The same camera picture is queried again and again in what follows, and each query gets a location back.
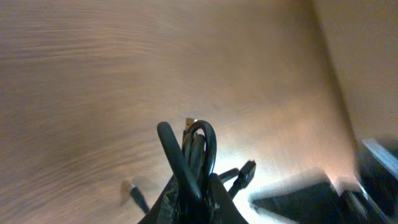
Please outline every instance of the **blurred background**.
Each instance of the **blurred background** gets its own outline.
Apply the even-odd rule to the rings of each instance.
[[[215,172],[255,159],[234,202],[398,133],[397,1],[3,0],[0,222],[135,223],[172,175],[156,125],[210,122]]]

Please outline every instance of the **blurry black object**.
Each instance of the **blurry black object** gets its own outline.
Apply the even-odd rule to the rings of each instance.
[[[196,133],[199,129],[204,135]],[[159,123],[157,132],[174,174],[149,211],[144,196],[132,188],[132,198],[146,213],[139,223],[247,223],[232,199],[252,181],[256,163],[248,161],[241,170],[220,176],[213,173],[216,135],[206,121],[187,119],[182,149],[168,123]],[[236,176],[227,192],[223,183]]]
[[[257,198],[263,208],[299,223],[396,223],[398,141],[366,139],[358,164],[362,192],[345,190],[339,197],[329,181],[289,194]]]

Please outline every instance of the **beige wall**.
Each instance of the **beige wall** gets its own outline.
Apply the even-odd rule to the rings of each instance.
[[[398,136],[398,1],[314,4],[356,137]]]

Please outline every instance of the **wooden floor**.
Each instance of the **wooden floor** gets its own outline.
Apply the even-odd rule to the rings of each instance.
[[[213,125],[216,172],[256,160],[235,199],[251,222],[254,192],[306,170],[354,176],[308,1],[0,5],[0,223],[137,222],[121,183],[154,203],[172,174],[156,125],[181,136],[186,117]]]

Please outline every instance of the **wooden surface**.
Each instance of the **wooden surface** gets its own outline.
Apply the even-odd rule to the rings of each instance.
[[[187,116],[213,125],[216,172],[256,160],[234,200],[249,221],[253,192],[300,172],[353,178],[351,131],[307,1],[0,5],[1,223],[137,222],[121,183],[154,203],[172,173],[156,125],[180,136]]]

